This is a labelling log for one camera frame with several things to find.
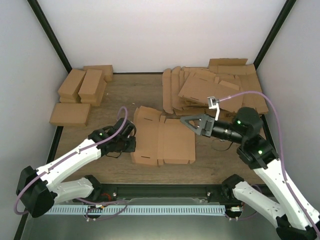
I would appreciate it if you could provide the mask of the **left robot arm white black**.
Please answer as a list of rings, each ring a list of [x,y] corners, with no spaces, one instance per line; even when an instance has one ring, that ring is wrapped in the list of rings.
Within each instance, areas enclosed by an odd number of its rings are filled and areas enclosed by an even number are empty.
[[[97,202],[102,196],[102,184],[93,176],[78,180],[65,179],[83,166],[109,153],[133,153],[136,149],[136,126],[120,118],[113,126],[94,130],[73,150],[51,163],[25,167],[19,176],[16,195],[26,213],[38,218],[54,205],[77,199]]]

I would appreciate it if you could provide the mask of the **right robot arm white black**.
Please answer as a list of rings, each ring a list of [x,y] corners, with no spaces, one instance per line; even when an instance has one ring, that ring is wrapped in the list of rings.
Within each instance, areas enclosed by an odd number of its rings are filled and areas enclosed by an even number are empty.
[[[229,202],[248,204],[267,219],[282,240],[316,240],[320,237],[320,213],[305,199],[282,171],[275,148],[260,135],[263,121],[251,107],[242,107],[231,123],[208,114],[180,118],[199,136],[215,137],[239,144],[239,158],[267,185],[276,201],[271,200],[234,174],[223,181],[222,195]]]

